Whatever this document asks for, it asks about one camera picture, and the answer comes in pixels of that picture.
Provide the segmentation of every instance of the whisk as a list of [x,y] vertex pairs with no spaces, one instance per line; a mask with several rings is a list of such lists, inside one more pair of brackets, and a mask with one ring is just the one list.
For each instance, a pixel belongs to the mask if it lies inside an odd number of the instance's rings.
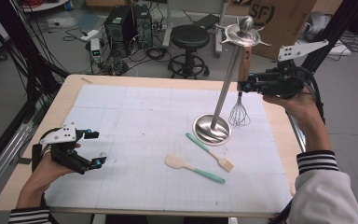
[[242,104],[242,92],[238,92],[237,103],[231,109],[229,114],[228,122],[233,128],[240,128],[251,123],[251,118],[246,112],[245,106]]
[[242,89],[241,82],[244,82],[248,79],[249,76],[249,68],[251,64],[251,56],[252,56],[252,47],[243,48],[243,56],[240,64],[240,72],[238,73],[238,99],[237,103],[231,109],[231,113],[229,114],[228,122],[231,124],[233,128],[240,128],[242,126],[246,126],[251,123],[251,119],[246,112],[245,106],[242,104]]

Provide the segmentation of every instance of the sleeve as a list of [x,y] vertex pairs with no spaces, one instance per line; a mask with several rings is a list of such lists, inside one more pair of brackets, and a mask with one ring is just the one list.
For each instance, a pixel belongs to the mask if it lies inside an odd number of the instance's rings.
[[350,177],[338,170],[333,151],[297,155],[299,177],[289,223],[358,223]]
[[13,209],[11,210],[8,224],[51,224],[55,221],[52,219],[54,218],[52,217],[48,207]]

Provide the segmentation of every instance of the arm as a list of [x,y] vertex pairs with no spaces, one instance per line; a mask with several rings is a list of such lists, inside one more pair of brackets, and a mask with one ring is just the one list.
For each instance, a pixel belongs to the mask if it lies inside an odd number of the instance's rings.
[[358,203],[351,179],[338,170],[326,127],[313,97],[303,90],[290,100],[264,96],[293,116],[306,137],[306,151],[297,155],[299,177],[289,223],[358,223]]
[[22,188],[8,223],[56,223],[48,207],[42,206],[41,199],[52,182],[72,172],[52,161],[50,152],[47,152]]

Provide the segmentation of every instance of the green spatula handle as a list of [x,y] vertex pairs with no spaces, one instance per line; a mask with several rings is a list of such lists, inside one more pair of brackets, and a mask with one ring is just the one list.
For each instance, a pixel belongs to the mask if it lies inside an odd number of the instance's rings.
[[218,175],[213,175],[213,174],[211,174],[211,173],[208,173],[208,172],[199,170],[199,169],[197,169],[197,168],[194,169],[194,172],[196,172],[196,173],[199,174],[199,175],[203,175],[203,176],[205,176],[205,177],[207,177],[207,178],[210,178],[210,179],[212,179],[212,180],[214,180],[214,181],[216,181],[216,182],[219,182],[219,183],[221,183],[221,184],[226,183],[226,180],[223,179],[222,177],[218,176]]
[[193,134],[191,133],[186,133],[186,136],[193,141],[195,144],[197,144],[199,147],[201,147],[202,149],[204,149],[205,151],[209,152],[209,148],[207,148],[205,145],[202,144],[202,142],[197,139]]

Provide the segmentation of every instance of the person's left hand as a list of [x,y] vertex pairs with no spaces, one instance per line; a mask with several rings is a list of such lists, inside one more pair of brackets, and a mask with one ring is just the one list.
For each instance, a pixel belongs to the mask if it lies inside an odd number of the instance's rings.
[[73,172],[73,170],[53,161],[50,152],[45,153],[22,188],[16,208],[40,206],[40,199],[50,184],[60,176]]

